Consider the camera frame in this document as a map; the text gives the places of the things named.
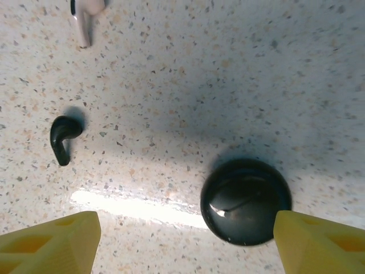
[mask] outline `white speckled surface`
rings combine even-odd
[[[258,157],[299,212],[365,228],[365,2],[108,1],[77,46],[69,3],[1,0],[2,233],[86,209],[93,273],[283,273],[200,216],[212,167]],[[59,167],[52,121],[84,116]]]

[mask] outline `terrazzo surface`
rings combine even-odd
[[[67,1],[1,0],[0,231],[97,210],[92,273],[283,273],[224,243],[200,191],[259,158],[294,210],[365,228],[365,2],[108,1],[80,49]],[[85,120],[59,167],[52,121]]]

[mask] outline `white earbud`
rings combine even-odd
[[[104,8],[104,0],[71,0],[71,14],[75,19],[79,46],[81,48],[90,47],[90,39],[84,13],[96,15]]]

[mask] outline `earbud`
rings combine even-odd
[[[96,15],[104,8],[104,0],[71,0],[71,14],[75,19],[79,46],[81,48],[90,47],[90,39],[84,13]]]
[[[70,162],[70,156],[64,150],[62,141],[74,139],[82,133],[81,124],[74,118],[67,116],[57,117],[51,127],[51,146],[60,166]]]

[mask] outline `yellow 3d-printed part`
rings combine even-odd
[[[89,274],[100,236],[93,211],[2,235],[0,274]]]
[[[279,211],[274,238],[286,274],[365,273],[365,230]]]

